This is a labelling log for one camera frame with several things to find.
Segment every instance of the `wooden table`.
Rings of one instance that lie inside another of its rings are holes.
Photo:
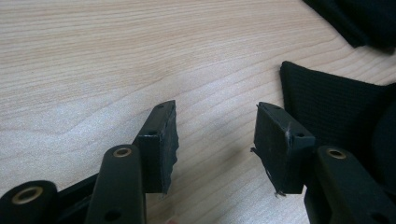
[[[1,1],[0,195],[97,173],[175,99],[178,162],[148,223],[306,223],[249,151],[256,104],[283,105],[283,61],[396,81],[395,56],[353,49],[302,1]]]

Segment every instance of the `screw hole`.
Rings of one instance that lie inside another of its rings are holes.
[[[122,213],[120,209],[112,209],[105,214],[105,221],[111,222],[119,219]]]
[[[24,204],[33,201],[38,198],[43,193],[43,188],[41,187],[30,187],[23,189],[18,192],[14,197],[12,197],[12,202],[15,204]]]
[[[330,156],[332,156],[333,158],[336,158],[338,160],[343,160],[347,157],[347,155],[344,154],[344,152],[339,151],[337,149],[332,149],[332,148],[329,148],[327,150],[327,154],[329,154]]]
[[[114,157],[126,157],[132,153],[132,150],[127,147],[122,147],[113,152]]]
[[[372,213],[371,218],[378,223],[389,223],[389,219],[380,213]]]

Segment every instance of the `folded black cloth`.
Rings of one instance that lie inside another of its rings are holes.
[[[377,86],[283,62],[285,109],[319,146],[352,152],[379,184],[396,193],[396,83]]]
[[[395,0],[304,0],[354,48],[396,48]]]

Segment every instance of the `wood grain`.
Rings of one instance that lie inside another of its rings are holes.
[[[353,49],[302,1],[1,1],[0,195],[93,175],[175,99],[178,162],[148,223],[307,223],[249,152],[256,104],[282,105],[283,61],[396,81],[395,56]]]

